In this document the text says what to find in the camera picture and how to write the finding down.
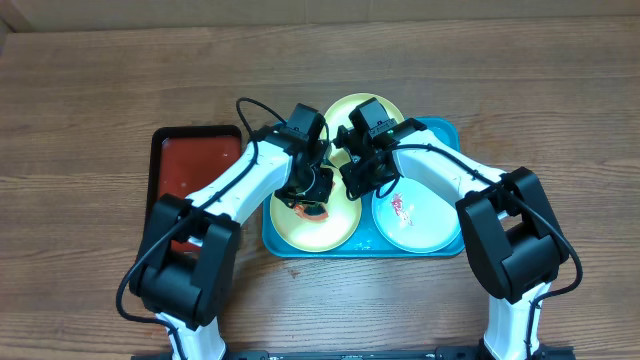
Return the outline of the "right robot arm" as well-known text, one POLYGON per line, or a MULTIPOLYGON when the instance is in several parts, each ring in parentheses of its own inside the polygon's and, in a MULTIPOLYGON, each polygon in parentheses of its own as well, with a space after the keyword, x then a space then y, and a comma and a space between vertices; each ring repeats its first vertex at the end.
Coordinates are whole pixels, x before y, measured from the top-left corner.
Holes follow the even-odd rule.
POLYGON ((576 257, 539 178, 482 165, 440 141, 423 122, 392 119, 370 98, 348 115, 333 140, 349 156, 340 172, 351 199, 400 177, 414 180, 457 213, 467 259, 489 294, 481 353, 492 359, 540 359, 544 300, 561 264, 576 257))

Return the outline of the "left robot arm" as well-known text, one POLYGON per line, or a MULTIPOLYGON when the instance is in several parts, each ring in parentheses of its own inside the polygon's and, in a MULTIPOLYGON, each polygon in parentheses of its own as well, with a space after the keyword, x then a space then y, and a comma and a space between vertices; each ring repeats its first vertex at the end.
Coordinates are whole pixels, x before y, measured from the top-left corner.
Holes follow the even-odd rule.
POLYGON ((243 155, 204 188, 152 207, 126 290, 151 311, 147 322, 170 338, 168 359, 221 359, 226 353, 217 316, 231 289, 242 224, 276 194, 287 205, 328 201, 332 173, 321 163, 329 148, 323 115, 299 104, 287 119, 250 131, 243 155))

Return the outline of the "green plate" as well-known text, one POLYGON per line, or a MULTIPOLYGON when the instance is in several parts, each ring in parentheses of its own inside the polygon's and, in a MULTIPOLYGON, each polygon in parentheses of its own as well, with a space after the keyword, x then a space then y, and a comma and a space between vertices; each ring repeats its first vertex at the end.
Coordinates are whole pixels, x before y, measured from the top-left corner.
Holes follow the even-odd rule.
POLYGON ((302 205, 289 208, 275 197, 268 205, 272 225, 284 242, 312 253, 329 251, 346 242, 362 214, 361 201, 348 200, 342 184, 333 187, 327 204, 322 203, 325 212, 321 215, 306 214, 302 205))
MULTIPOLYGON (((382 96, 371 93, 351 94, 337 100, 329 107, 324 115, 329 128, 329 139, 331 141, 333 141, 337 137, 338 128, 340 126, 345 126, 347 129, 353 127, 349 119, 349 114, 355 109, 357 105, 365 102, 366 100, 369 100, 370 98, 376 98, 384 107, 388 116, 395 120, 397 123, 403 122, 405 120, 400 110, 392 102, 382 96)), ((338 149, 333 143, 330 144, 328 162, 331 165, 335 166, 336 168, 340 168, 342 165, 348 163, 349 161, 349 155, 343 148, 338 149)))

